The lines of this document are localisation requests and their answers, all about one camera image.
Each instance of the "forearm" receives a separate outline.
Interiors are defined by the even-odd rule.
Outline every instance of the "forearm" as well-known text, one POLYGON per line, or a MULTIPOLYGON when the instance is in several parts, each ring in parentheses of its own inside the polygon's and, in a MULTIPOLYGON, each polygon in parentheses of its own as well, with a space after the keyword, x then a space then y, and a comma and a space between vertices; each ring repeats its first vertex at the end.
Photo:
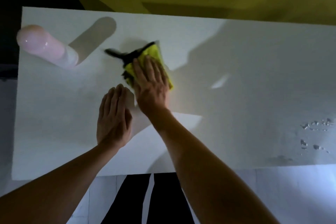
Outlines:
POLYGON ((277 223, 243 181, 168 110, 149 115, 201 223, 277 223))
POLYGON ((0 223, 66 223, 100 169, 117 153, 96 146, 0 198, 0 223))

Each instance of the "person's left hand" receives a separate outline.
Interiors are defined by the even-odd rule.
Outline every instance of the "person's left hand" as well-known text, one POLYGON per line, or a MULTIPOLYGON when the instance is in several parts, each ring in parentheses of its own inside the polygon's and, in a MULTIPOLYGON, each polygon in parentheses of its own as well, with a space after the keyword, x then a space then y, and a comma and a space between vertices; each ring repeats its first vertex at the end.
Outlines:
POLYGON ((125 146, 131 135, 132 115, 125 108, 127 89, 119 84, 104 95, 99 108, 97 142, 107 147, 125 146))

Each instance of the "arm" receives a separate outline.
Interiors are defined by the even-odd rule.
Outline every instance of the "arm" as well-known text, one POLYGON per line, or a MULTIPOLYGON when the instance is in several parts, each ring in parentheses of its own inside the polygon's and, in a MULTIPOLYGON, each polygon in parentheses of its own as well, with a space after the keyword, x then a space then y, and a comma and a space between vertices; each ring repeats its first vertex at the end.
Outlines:
POLYGON ((133 62, 139 107, 161 135, 201 223, 278 223, 249 187, 168 110, 169 83, 160 64, 133 62))
POLYGON ((100 169, 130 139, 132 116, 125 101, 126 88, 112 88, 99 108, 98 145, 1 197, 0 223, 65 224, 100 169))

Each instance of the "hand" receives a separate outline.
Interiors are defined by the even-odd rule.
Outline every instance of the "hand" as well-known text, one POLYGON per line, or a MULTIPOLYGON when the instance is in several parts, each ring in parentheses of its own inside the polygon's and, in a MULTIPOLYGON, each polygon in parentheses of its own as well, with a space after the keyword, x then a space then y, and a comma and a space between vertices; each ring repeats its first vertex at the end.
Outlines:
POLYGON ((97 142, 106 147, 125 146, 131 135, 132 115, 125 108, 126 91, 122 84, 111 88, 104 95, 99 107, 97 123, 97 142))
POLYGON ((146 115, 168 109, 169 80, 162 65, 146 55, 143 70, 137 59, 133 60, 137 80, 134 82, 136 100, 146 115))

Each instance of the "person's right arm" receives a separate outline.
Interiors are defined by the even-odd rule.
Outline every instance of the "person's right arm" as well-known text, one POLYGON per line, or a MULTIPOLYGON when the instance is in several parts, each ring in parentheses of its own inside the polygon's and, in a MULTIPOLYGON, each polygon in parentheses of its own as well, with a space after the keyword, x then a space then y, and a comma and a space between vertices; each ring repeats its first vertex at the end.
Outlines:
POLYGON ((181 186, 201 223, 278 223, 249 187, 168 109, 169 82, 151 58, 137 76, 135 94, 143 113, 162 137, 181 186))

